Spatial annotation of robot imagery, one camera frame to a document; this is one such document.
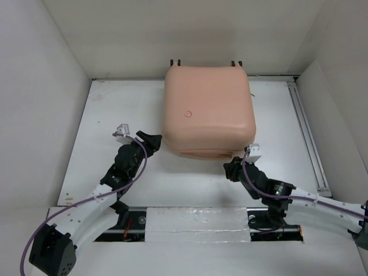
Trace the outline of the pink hard-shell suitcase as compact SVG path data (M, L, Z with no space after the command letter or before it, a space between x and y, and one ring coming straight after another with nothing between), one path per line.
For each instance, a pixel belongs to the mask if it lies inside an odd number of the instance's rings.
M228 159L255 141L252 95L242 61L193 67L171 60L163 102L163 141L176 154Z

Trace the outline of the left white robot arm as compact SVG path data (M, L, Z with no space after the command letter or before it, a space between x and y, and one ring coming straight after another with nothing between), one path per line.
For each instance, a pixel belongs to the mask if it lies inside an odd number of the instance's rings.
M147 160L159 151L162 135L138 131L118 149L114 163L90 195L49 216L35 230L24 249L29 263L45 275L69 275L83 250L111 227L128 222L129 207L121 197L143 174Z

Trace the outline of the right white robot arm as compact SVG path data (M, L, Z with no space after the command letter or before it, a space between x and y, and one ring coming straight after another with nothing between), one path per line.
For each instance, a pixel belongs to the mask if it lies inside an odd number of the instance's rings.
M223 168L227 180L240 182L252 199L268 207L270 225L305 225L351 236L357 247L367 250L367 203L333 200L268 178L247 158L235 157Z

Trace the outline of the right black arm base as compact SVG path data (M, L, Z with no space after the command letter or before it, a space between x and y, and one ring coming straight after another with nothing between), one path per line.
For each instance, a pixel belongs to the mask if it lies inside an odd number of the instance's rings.
M267 208L248 208L248 227L252 242L303 242L299 225L289 225L281 218L271 218Z

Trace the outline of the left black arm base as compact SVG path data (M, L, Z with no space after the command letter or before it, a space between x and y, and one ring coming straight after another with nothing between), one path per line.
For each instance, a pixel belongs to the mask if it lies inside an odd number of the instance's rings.
M144 242L147 207L130 207L115 226L99 235L96 242Z

